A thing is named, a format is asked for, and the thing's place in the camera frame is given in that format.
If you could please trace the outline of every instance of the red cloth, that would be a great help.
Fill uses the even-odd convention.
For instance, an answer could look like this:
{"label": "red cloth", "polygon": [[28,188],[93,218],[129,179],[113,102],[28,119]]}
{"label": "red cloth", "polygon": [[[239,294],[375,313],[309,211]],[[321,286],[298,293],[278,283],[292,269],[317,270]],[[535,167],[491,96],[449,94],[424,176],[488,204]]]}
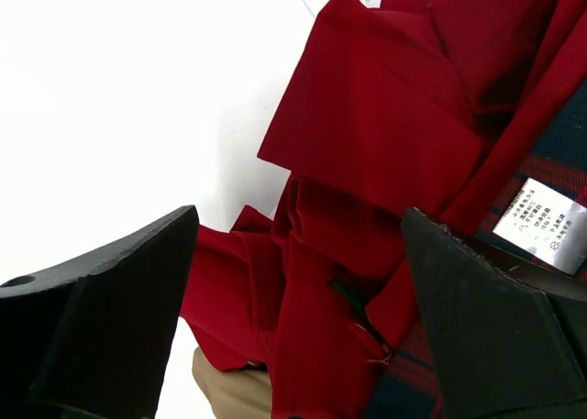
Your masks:
{"label": "red cloth", "polygon": [[[397,347],[417,319],[404,209],[474,232],[587,75],[585,0],[401,3],[324,8],[259,153],[292,171],[274,222],[200,233],[182,316],[217,369],[267,363],[273,418],[360,417],[386,356],[327,283],[373,297]],[[503,134],[495,113],[515,113]]]}

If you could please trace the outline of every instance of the plaid fabric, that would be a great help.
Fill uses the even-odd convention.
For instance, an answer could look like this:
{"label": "plaid fabric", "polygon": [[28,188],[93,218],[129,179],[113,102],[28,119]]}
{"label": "plaid fabric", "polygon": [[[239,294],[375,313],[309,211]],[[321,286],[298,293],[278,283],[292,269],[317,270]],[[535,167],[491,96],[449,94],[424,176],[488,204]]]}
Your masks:
{"label": "plaid fabric", "polygon": [[[572,96],[483,220],[476,237],[498,248],[547,264],[493,234],[493,228],[527,178],[533,178],[587,206],[587,83]],[[577,272],[587,280],[587,261]],[[396,352],[371,398],[365,419],[444,417],[434,365],[421,324]]]}

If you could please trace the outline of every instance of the white wall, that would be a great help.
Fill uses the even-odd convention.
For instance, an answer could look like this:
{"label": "white wall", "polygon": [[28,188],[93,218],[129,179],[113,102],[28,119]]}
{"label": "white wall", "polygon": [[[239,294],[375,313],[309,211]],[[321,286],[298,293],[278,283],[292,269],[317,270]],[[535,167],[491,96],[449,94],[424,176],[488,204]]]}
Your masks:
{"label": "white wall", "polygon": [[[228,229],[269,213],[257,161],[303,49],[301,0],[0,0],[0,282],[182,204]],[[159,419],[212,417],[178,327]]]}

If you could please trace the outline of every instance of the care label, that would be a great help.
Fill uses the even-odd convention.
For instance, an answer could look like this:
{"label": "care label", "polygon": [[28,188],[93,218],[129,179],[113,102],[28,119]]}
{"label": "care label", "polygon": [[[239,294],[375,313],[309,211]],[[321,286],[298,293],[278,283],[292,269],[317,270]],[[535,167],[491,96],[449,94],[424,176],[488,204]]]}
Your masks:
{"label": "care label", "polygon": [[528,178],[493,232],[573,275],[587,257],[587,208]]}

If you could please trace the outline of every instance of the folded fabric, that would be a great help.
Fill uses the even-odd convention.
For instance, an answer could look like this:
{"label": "folded fabric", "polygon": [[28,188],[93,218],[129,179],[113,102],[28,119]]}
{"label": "folded fabric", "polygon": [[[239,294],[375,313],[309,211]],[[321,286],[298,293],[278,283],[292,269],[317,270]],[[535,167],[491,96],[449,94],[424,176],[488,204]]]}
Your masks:
{"label": "folded fabric", "polygon": [[[418,317],[404,209],[477,230],[587,75],[583,10],[332,0],[260,148],[292,172],[274,221],[247,208],[231,233],[201,232],[183,317],[210,362],[267,363],[273,418],[360,417],[388,362],[372,329],[397,349]],[[371,300],[372,325],[333,279]]]}
{"label": "folded fabric", "polygon": [[[502,194],[494,202],[476,237],[512,252],[518,257],[536,261],[531,254],[496,236],[492,230],[528,178],[542,182],[559,193],[585,204],[584,193],[587,191],[585,149],[587,149],[587,82],[565,104],[548,130],[525,157]],[[586,275],[587,264],[583,264],[578,277],[585,280]],[[393,357],[386,375],[371,398],[364,418],[440,418],[444,417],[442,403],[426,335],[418,322]]]}

